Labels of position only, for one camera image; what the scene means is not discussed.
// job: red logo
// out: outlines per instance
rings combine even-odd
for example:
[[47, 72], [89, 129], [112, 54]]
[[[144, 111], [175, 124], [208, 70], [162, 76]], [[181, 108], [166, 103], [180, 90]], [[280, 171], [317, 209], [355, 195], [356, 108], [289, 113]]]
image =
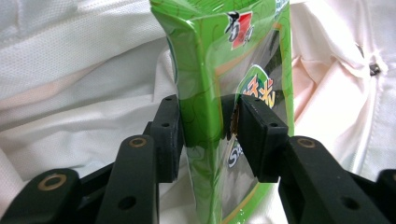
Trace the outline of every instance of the red logo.
[[250, 41], [254, 27], [250, 24], [252, 12], [239, 14], [237, 11], [227, 13], [229, 23], [224, 34], [230, 33], [228, 41], [233, 43], [233, 49], [244, 46]]

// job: snack bag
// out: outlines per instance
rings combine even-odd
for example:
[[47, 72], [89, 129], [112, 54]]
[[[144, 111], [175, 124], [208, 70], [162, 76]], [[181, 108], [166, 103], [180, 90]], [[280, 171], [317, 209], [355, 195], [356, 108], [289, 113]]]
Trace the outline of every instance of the snack bag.
[[244, 222], [270, 185], [258, 184], [236, 136], [226, 136], [232, 116], [223, 115], [233, 107], [222, 106], [221, 98], [256, 96], [292, 134], [289, 1], [150, 3], [173, 55], [198, 217], [202, 223]]

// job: white cloth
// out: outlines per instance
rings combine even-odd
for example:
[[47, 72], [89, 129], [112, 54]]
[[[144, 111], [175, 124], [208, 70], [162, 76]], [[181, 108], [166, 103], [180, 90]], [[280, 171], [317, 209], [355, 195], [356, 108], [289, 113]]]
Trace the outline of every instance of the white cloth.
[[[374, 180], [396, 167], [396, 3], [292, 3], [296, 134]], [[381, 74], [369, 76], [371, 63]], [[114, 161], [176, 92], [172, 76], [147, 0], [0, 0], [0, 216], [35, 175]], [[160, 191], [161, 223], [196, 222], [184, 154]], [[277, 194], [266, 201], [248, 223], [285, 223]]]

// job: green package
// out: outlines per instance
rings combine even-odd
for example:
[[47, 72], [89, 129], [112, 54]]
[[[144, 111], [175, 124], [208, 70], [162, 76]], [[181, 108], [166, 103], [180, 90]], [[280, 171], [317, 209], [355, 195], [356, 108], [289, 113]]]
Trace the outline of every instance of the green package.
[[172, 51], [196, 209], [202, 223], [243, 223], [258, 184], [221, 97], [254, 95], [293, 132], [288, 0], [150, 0]]

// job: white fabric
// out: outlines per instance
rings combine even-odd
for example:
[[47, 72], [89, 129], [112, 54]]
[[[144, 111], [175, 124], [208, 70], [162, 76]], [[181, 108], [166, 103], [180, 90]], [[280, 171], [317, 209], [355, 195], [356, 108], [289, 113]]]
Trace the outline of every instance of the white fabric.
[[[296, 134], [375, 180], [396, 167], [396, 3], [292, 3]], [[163, 37], [147, 0], [0, 0], [0, 216], [35, 175], [87, 175], [142, 133], [176, 92]], [[184, 153], [179, 180], [160, 191], [161, 223], [197, 222]], [[286, 222], [272, 191], [247, 223]]]

